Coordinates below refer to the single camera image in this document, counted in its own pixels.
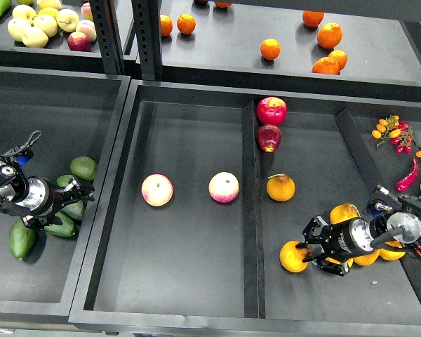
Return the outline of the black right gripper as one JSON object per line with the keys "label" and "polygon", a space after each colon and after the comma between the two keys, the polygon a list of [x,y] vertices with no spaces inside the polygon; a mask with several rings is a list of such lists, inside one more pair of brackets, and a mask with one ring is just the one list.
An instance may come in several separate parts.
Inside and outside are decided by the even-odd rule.
{"label": "black right gripper", "polygon": [[[325,252],[306,257],[302,262],[313,263],[320,271],[340,277],[351,270],[346,261],[374,251],[369,223],[359,217],[331,225],[329,215],[320,214],[311,218],[302,231],[302,236],[302,241],[295,248]],[[339,263],[328,260],[328,257]]]}

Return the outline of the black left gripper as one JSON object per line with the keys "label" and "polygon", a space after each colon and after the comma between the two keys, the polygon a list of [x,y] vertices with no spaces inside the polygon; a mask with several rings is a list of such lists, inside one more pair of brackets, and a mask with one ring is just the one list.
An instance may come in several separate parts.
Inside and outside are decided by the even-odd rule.
{"label": "black left gripper", "polygon": [[38,176],[26,180],[14,178],[11,187],[15,195],[10,201],[10,214],[19,216],[24,225],[33,230],[43,230],[52,225],[61,226],[63,221],[55,214],[63,202],[73,204],[80,200],[95,200],[92,182],[78,176],[74,176],[67,187],[59,187]]}

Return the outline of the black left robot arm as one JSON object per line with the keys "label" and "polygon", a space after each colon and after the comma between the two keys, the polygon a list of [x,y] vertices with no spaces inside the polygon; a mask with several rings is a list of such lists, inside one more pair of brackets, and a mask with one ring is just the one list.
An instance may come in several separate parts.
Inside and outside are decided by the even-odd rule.
{"label": "black left robot arm", "polygon": [[74,176],[67,186],[59,187],[46,178],[24,174],[22,165],[32,158],[31,147],[40,137],[35,130],[23,145],[0,154],[0,213],[20,217],[32,230],[61,225],[56,213],[78,201],[95,200],[92,183],[82,178]]}

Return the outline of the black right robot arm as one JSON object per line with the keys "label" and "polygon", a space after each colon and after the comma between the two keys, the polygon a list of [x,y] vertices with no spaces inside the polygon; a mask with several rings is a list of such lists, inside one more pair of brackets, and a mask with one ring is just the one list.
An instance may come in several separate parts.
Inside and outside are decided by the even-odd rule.
{"label": "black right robot arm", "polygon": [[421,253],[421,199],[396,195],[377,185],[363,210],[343,204],[313,217],[295,245],[302,261],[325,272],[344,276],[348,261],[381,249]]}

